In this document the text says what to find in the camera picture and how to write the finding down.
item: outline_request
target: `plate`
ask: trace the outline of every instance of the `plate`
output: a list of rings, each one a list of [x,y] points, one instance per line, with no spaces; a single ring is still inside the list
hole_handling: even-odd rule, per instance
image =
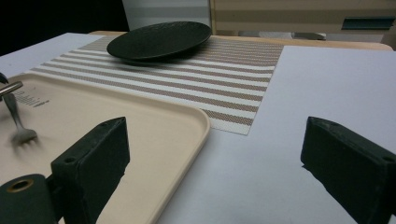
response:
[[[192,49],[212,34],[210,27],[195,21],[158,23],[120,35],[107,52],[128,60],[157,59]]]

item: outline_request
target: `placemat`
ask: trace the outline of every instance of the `placemat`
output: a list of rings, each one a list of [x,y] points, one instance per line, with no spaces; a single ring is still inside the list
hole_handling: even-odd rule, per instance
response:
[[[248,134],[282,45],[210,37],[192,53],[163,62],[130,63],[109,55],[104,36],[26,73],[78,79],[94,85],[192,105],[212,128]]]

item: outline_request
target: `tray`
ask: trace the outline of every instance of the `tray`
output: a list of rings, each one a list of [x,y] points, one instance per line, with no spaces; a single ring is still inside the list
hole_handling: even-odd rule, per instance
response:
[[[0,103],[0,184],[51,173],[50,162],[98,123],[126,117],[131,162],[97,223],[153,223],[205,142],[210,123],[198,108],[68,80],[19,75],[21,121],[38,140],[14,147],[15,124]]]

